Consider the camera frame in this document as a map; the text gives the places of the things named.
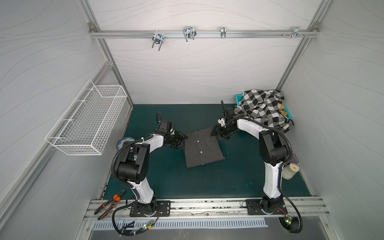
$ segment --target pliers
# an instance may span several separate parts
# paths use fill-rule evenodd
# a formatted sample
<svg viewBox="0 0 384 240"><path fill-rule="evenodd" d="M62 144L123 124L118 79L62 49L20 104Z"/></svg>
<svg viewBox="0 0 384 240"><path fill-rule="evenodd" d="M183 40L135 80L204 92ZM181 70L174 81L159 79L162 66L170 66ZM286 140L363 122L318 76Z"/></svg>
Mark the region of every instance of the pliers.
<svg viewBox="0 0 384 240"><path fill-rule="evenodd" d="M98 217L97 220L100 220L103 217L105 217L113 209L115 204L120 201L121 196L123 196L124 194L125 194L125 190L122 190L120 193L118 193L115 196L113 196L112 199L109 199L108 201L103 203L98 209L96 209L96 211L94 213L95 215L98 214L101 209L105 208L105 205L107 205L108 203L112 202L111 206L100 217Z"/></svg>

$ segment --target clothes pile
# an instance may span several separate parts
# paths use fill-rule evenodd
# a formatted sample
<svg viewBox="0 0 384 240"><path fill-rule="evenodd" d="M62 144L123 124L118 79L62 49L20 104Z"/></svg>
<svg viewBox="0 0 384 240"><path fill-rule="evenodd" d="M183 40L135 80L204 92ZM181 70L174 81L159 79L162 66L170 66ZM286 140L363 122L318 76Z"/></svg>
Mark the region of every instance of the clothes pile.
<svg viewBox="0 0 384 240"><path fill-rule="evenodd" d="M294 125L286 116L283 101L284 95L280 90L249 90L243 92L235 113L253 118L268 127L279 126L283 132L288 132Z"/></svg>

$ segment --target wire basket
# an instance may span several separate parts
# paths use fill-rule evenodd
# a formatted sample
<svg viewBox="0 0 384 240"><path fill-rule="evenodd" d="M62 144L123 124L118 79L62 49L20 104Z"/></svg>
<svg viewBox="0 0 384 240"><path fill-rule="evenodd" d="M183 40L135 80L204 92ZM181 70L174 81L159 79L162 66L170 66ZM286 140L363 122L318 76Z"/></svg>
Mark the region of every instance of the wire basket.
<svg viewBox="0 0 384 240"><path fill-rule="evenodd" d="M121 85L91 86L88 93L83 88L84 99L73 101L45 137L67 155L101 155L127 98Z"/></svg>

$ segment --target beige lid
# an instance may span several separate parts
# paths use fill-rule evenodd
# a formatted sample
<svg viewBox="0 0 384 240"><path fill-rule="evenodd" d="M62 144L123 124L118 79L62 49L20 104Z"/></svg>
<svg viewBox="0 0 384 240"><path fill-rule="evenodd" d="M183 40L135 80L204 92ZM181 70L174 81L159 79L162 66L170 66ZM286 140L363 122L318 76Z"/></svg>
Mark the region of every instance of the beige lid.
<svg viewBox="0 0 384 240"><path fill-rule="evenodd" d="M288 172L295 174L300 170L300 168L296 163L291 163L290 165L288 165L287 170Z"/></svg>

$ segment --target green table surface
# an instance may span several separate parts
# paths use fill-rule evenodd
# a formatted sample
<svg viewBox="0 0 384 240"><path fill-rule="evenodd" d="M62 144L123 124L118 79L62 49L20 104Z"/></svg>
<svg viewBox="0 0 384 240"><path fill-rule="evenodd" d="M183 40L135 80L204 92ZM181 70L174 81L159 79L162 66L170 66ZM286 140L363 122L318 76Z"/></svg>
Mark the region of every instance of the green table surface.
<svg viewBox="0 0 384 240"><path fill-rule="evenodd" d="M172 122L183 133L212 127L222 117L220 104L135 105L125 136L139 139L157 127L156 113ZM259 155L258 139L237 131L229 140L219 140L225 157L222 161L187 168L184 150L163 146L149 157L147 179L158 199L261 197L265 167ZM292 197L310 196L300 174L282 183L284 193ZM122 199L134 199L128 186L110 176L104 199L126 189Z"/></svg>

